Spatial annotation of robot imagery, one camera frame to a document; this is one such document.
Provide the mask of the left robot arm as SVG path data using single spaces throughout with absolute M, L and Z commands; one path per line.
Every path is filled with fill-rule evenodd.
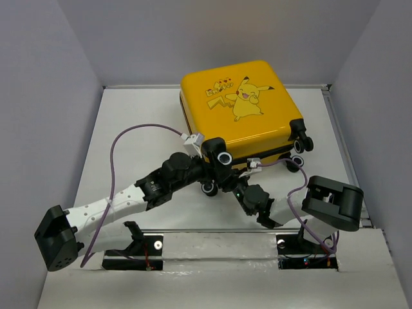
M 105 225 L 149 211 L 171 200 L 173 193 L 194 182 L 218 186 L 230 176 L 232 155 L 209 150 L 191 157 L 173 153 L 158 169 L 122 191 L 82 207 L 49 208 L 34 238 L 49 272 L 59 271 L 95 248 Z

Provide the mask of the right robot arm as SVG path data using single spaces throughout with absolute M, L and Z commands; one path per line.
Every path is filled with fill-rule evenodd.
M 341 230 L 359 230 L 364 191 L 359 187 L 322 176 L 304 176 L 304 185 L 275 200 L 260 185 L 248 184 L 248 176 L 233 176 L 221 187 L 232 192 L 248 216 L 273 229 L 296 219 L 303 232 L 296 237 L 297 247 L 311 252 L 319 245 L 330 254 L 337 251 Z

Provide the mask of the yellow hard-shell suitcase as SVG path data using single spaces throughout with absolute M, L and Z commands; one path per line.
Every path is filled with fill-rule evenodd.
M 180 104 L 190 133 L 224 139 L 233 167 L 249 158 L 285 159 L 298 172 L 301 153 L 314 148 L 303 116 L 268 62 L 255 60 L 189 73 Z

